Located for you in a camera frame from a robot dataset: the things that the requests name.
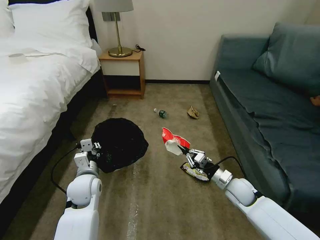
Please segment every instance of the table lamp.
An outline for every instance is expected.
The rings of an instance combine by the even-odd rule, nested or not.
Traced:
[[[100,12],[113,12],[114,21],[116,24],[118,47],[111,48],[108,53],[112,57],[126,57],[132,54],[132,49],[122,47],[120,44],[119,29],[116,13],[129,12],[133,10],[132,0],[95,0],[95,8]]]

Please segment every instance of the brass lamp base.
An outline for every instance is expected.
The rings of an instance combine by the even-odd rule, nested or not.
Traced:
[[[132,49],[126,47],[116,47],[108,50],[111,57],[127,57],[132,54]]]

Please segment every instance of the black trash bag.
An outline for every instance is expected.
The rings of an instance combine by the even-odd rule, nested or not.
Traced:
[[[99,123],[94,128],[92,141],[101,145],[97,164],[105,173],[135,163],[149,146],[140,128],[125,118],[109,118]]]

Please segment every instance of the bed frame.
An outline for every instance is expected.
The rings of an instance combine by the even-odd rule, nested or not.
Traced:
[[[98,42],[90,8],[87,10],[86,14],[89,20],[90,36]],[[30,164],[13,184],[10,193],[0,204],[0,213],[2,215],[2,221],[0,224],[0,239],[5,234],[22,203],[38,180],[48,161],[57,150],[61,141],[64,138],[74,138],[70,131],[70,126],[83,105],[89,99],[106,96],[102,79],[103,74],[102,71],[99,70],[73,97],[68,104],[68,110],[60,115],[56,127],[52,130],[52,135],[46,147],[33,158]]]

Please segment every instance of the red snack bag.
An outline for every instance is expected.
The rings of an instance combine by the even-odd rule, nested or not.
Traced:
[[[178,146],[190,148],[190,143],[186,139],[178,135],[173,135],[167,128],[162,128],[162,139],[166,149],[178,156],[183,154]]]

